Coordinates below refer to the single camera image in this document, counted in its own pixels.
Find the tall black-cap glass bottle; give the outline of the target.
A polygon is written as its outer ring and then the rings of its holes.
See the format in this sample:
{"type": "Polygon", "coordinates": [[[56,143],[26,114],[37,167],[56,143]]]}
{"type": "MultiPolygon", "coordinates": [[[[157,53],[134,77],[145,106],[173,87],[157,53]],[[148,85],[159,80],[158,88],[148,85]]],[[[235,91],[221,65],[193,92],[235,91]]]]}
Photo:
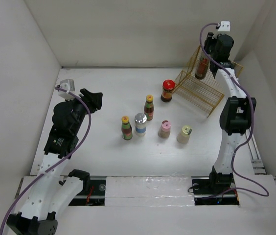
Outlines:
{"type": "Polygon", "coordinates": [[[195,71],[195,78],[202,80],[207,74],[209,58],[202,52],[199,58],[198,66],[195,71]]]}

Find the yellow-cap sauce bottle front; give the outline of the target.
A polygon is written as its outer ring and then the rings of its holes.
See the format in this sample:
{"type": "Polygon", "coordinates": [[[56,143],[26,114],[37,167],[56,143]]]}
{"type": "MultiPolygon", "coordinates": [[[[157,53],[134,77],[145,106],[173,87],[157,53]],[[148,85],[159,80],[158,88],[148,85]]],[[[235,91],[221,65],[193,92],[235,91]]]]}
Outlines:
{"type": "Polygon", "coordinates": [[[133,137],[133,133],[132,133],[132,127],[129,121],[129,117],[123,116],[121,121],[122,121],[121,131],[123,134],[123,138],[127,141],[131,140],[133,137]]]}

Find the yellow-cap sauce bottle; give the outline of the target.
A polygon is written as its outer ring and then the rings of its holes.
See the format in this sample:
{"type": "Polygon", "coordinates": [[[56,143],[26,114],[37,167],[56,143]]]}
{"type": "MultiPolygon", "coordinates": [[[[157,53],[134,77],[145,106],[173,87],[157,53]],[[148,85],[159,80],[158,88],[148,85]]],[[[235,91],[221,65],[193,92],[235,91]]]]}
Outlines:
{"type": "Polygon", "coordinates": [[[133,137],[133,133],[132,133],[132,127],[129,121],[129,117],[123,116],[121,121],[122,121],[121,131],[123,134],[123,138],[127,141],[131,140],[133,137]]]}
{"type": "Polygon", "coordinates": [[[153,96],[150,94],[146,96],[146,102],[144,105],[144,114],[146,115],[148,121],[153,119],[154,104],[153,104],[153,96]]]}

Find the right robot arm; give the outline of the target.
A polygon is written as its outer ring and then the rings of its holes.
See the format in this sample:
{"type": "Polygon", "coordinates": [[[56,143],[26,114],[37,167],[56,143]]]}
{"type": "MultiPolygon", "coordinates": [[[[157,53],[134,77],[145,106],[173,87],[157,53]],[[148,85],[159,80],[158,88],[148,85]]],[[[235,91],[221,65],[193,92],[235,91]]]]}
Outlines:
{"type": "Polygon", "coordinates": [[[256,99],[249,102],[246,92],[238,86],[234,65],[229,60],[234,40],[227,34],[207,34],[204,49],[211,57],[210,71],[221,85],[227,99],[220,115],[222,140],[219,154],[207,181],[209,194],[220,194],[233,183],[233,160],[237,147],[246,130],[253,123],[251,113],[255,110],[256,99]]]}

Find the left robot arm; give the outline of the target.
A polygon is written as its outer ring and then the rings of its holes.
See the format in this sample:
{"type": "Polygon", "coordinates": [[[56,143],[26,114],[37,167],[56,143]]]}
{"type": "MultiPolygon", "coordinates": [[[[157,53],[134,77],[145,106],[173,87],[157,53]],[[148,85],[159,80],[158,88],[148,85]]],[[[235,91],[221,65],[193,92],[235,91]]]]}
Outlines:
{"type": "Polygon", "coordinates": [[[28,192],[24,205],[17,213],[8,210],[2,226],[8,226],[17,235],[53,235],[58,218],[75,196],[90,191],[88,172],[74,169],[65,181],[60,176],[71,156],[83,144],[87,134],[79,140],[78,131],[85,117],[91,126],[91,115],[102,107],[102,93],[81,89],[80,95],[55,87],[64,97],[53,109],[50,130],[44,156],[37,177],[19,194],[10,208],[14,208],[28,192]]]}

